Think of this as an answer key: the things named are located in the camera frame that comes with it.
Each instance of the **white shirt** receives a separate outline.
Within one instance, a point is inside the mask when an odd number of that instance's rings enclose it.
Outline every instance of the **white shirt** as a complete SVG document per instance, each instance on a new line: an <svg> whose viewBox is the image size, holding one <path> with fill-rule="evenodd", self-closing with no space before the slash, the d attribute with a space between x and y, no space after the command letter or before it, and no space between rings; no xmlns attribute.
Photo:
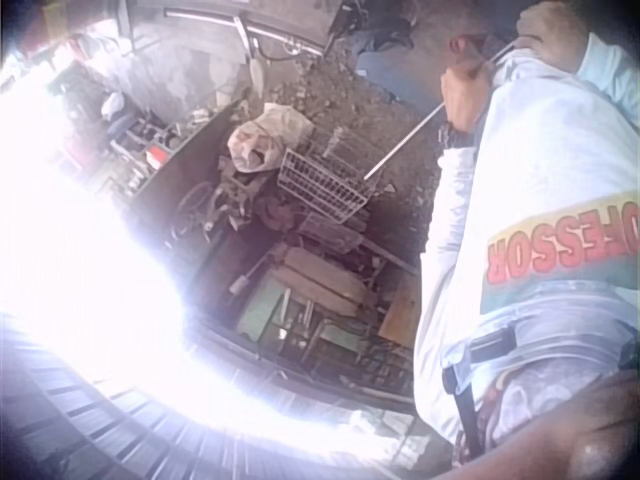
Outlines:
<svg viewBox="0 0 640 480"><path fill-rule="evenodd" d="M451 442L461 425L441 372L452 345L522 318L524 335L567 334L559 352L568 334L613 331L611 352L587 362L579 389L617 366L619 344L631 336L609 322L637 329L637 68L591 34L577 75L516 50L493 82L477 162L474 149L447 150L438 161L421 258L416 406ZM478 404L499 370L474 371ZM524 417L542 412L535 404Z"/></svg>

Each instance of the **wire basket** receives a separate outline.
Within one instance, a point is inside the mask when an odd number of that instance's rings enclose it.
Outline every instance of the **wire basket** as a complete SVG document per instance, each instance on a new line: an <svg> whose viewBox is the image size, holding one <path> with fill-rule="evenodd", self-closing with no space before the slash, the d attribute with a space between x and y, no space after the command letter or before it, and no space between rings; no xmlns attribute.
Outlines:
<svg viewBox="0 0 640 480"><path fill-rule="evenodd" d="M364 174L380 152L343 128L316 128L297 151L285 153L278 186L334 222L344 223L366 205L379 175Z"/></svg>

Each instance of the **plastic bag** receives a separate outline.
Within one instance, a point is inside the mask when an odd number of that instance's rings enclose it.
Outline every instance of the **plastic bag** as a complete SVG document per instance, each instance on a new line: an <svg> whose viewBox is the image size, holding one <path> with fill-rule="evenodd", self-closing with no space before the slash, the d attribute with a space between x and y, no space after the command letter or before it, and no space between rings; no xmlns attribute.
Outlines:
<svg viewBox="0 0 640 480"><path fill-rule="evenodd" d="M227 145L238 171L263 172L280 168L286 149L312 131L313 123L293 107L266 103L264 113L236 128Z"/></svg>

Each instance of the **sleeve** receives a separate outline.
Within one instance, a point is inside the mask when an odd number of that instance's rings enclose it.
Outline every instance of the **sleeve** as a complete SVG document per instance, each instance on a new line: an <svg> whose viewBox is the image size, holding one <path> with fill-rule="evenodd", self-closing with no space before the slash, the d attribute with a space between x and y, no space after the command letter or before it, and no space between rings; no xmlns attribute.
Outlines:
<svg viewBox="0 0 640 480"><path fill-rule="evenodd" d="M444 391L440 354L446 338L447 292L462 245L475 172L475 148L445 150L422 262L422 313L414 348L414 395L424 421L450 442L458 430L455 403Z"/></svg>
<svg viewBox="0 0 640 480"><path fill-rule="evenodd" d="M621 47L607 45L594 33L589 34L578 77L605 94L636 130L639 128L638 65Z"/></svg>

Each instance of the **red lettering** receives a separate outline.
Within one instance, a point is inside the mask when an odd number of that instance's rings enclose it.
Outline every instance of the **red lettering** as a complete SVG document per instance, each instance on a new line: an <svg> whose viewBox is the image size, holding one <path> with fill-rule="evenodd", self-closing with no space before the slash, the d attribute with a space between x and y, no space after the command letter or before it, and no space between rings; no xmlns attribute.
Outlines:
<svg viewBox="0 0 640 480"><path fill-rule="evenodd" d="M493 245L489 245L489 269L487 270L487 281L491 285L504 283L507 281L507 252L505 241L499 240Z"/></svg>
<svg viewBox="0 0 640 480"><path fill-rule="evenodd" d="M507 264L512 278L523 277L531 262L531 243L524 232L516 232L509 239Z"/></svg>
<svg viewBox="0 0 640 480"><path fill-rule="evenodd" d="M535 253L542 255L533 259L533 269L538 273L548 273L556 267L558 254L555 244L546 240L554 236L556 230L548 223L541 223L533 229L531 247Z"/></svg>
<svg viewBox="0 0 640 480"><path fill-rule="evenodd" d="M618 207L611 205L607 207L607 212L609 213L609 224L604 225L604 233L607 236L605 245L607 255L610 257L625 255L627 246L624 243L624 230Z"/></svg>
<svg viewBox="0 0 640 480"><path fill-rule="evenodd" d="M582 249L582 239L571 230L580 228L578 219L575 217L562 217L556 223L556 238L558 243L569 249L568 252L558 253L560 265L566 268L577 267L584 261L584 250Z"/></svg>
<svg viewBox="0 0 640 480"><path fill-rule="evenodd" d="M627 202L622 207L622 226L627 247L632 254L638 253L638 204Z"/></svg>
<svg viewBox="0 0 640 480"><path fill-rule="evenodd" d="M600 213L597 210L581 213L579 216L580 225L584 226L582 236L584 237L584 257L587 262L606 258L607 250L604 241L604 229L600 221Z"/></svg>

